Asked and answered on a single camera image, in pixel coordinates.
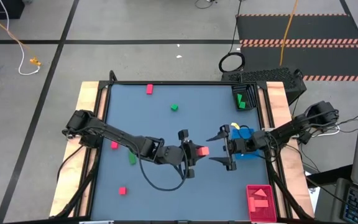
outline yellow cable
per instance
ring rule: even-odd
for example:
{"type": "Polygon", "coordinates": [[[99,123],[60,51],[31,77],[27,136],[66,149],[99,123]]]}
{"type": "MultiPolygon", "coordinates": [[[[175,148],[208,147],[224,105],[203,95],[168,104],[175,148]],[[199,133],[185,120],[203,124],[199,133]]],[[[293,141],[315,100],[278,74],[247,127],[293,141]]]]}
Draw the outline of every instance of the yellow cable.
{"type": "Polygon", "coordinates": [[[290,29],[292,17],[296,11],[297,6],[298,6],[298,0],[295,1],[295,5],[293,6],[293,9],[291,12],[290,20],[288,21],[287,29],[285,30],[285,33],[284,33],[283,44],[281,45],[280,66],[283,64],[285,41],[287,39],[288,30],[290,29]]]}
{"type": "Polygon", "coordinates": [[[26,44],[23,44],[21,41],[19,41],[9,30],[7,30],[1,23],[0,23],[0,27],[2,27],[11,37],[12,39],[16,40],[16,42],[18,44],[21,44],[22,46],[24,46],[29,52],[30,54],[34,57],[37,58],[34,54],[34,52],[31,50],[31,48],[29,46],[27,46],[26,44]]]}

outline red tray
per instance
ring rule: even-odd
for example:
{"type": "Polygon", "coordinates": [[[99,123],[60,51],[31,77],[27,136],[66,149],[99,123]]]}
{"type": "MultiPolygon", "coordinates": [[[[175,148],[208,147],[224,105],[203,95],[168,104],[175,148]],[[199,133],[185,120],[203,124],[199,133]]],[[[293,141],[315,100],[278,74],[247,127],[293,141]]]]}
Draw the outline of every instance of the red tray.
{"type": "Polygon", "coordinates": [[[272,186],[247,185],[248,213],[252,222],[277,221],[272,186]]]}

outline small red cube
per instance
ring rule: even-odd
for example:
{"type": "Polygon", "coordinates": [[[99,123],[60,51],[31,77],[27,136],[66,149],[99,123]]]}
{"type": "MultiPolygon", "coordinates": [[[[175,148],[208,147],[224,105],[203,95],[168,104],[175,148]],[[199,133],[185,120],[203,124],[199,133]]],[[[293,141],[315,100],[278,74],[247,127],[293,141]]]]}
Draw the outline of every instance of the small red cube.
{"type": "Polygon", "coordinates": [[[198,156],[207,156],[209,155],[209,149],[206,146],[197,149],[198,156]]]}
{"type": "Polygon", "coordinates": [[[111,148],[112,149],[118,149],[118,146],[119,146],[118,143],[116,143],[115,141],[111,141],[111,148]]]}
{"type": "Polygon", "coordinates": [[[119,194],[120,195],[126,195],[127,194],[127,188],[126,187],[120,187],[119,188],[119,194]]]}
{"type": "Polygon", "coordinates": [[[153,84],[147,84],[146,94],[148,94],[148,95],[153,94],[153,84]]]}

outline white cable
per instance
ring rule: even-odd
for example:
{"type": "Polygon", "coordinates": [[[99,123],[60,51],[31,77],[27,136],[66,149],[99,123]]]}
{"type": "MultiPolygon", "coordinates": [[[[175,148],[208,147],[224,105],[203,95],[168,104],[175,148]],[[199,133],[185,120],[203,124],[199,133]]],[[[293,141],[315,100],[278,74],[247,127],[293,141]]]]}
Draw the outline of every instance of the white cable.
{"type": "Polygon", "coordinates": [[[317,135],[312,135],[311,137],[312,138],[315,138],[315,137],[320,137],[320,136],[330,136],[330,135],[335,135],[335,134],[337,134],[337,133],[339,133],[340,131],[341,131],[341,129],[340,129],[340,127],[339,127],[339,125],[337,125],[336,126],[336,129],[337,129],[337,131],[336,132],[334,132],[334,133],[326,133],[326,134],[317,134],[317,135]]]}
{"type": "MultiPolygon", "coordinates": [[[[6,10],[5,5],[4,5],[4,3],[2,2],[2,0],[0,0],[0,3],[1,3],[1,5],[2,5],[2,7],[4,8],[4,11],[5,11],[5,14],[6,14],[6,21],[7,21],[7,22],[6,22],[6,30],[9,30],[9,15],[8,15],[8,13],[7,13],[7,10],[6,10]]],[[[8,34],[12,39],[14,39],[9,32],[7,32],[7,34],[8,34]]],[[[37,73],[37,72],[40,70],[40,66],[37,66],[38,69],[36,69],[36,71],[34,71],[34,72],[22,73],[22,72],[20,71],[21,68],[22,68],[22,65],[23,65],[23,61],[24,61],[24,50],[23,50],[22,44],[21,44],[20,42],[17,42],[17,43],[19,44],[19,47],[20,47],[20,49],[22,50],[22,61],[20,62],[20,65],[19,65],[19,68],[17,69],[17,71],[18,71],[19,74],[21,74],[21,75],[32,75],[32,74],[37,73]]]]}

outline blue block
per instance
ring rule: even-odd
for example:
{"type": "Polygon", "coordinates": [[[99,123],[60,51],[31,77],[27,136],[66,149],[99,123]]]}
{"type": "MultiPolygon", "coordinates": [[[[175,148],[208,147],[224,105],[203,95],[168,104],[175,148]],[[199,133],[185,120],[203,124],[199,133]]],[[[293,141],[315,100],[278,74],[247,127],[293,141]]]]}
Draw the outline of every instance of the blue block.
{"type": "MultiPolygon", "coordinates": [[[[240,130],[233,128],[231,132],[231,139],[239,139],[241,137],[243,137],[244,139],[249,139],[253,132],[254,130],[252,128],[250,128],[249,130],[248,128],[241,128],[240,130]]],[[[236,158],[236,160],[258,158],[257,156],[254,156],[255,154],[259,155],[260,151],[256,150],[255,152],[251,152],[249,154],[235,154],[234,157],[236,158]]]]}

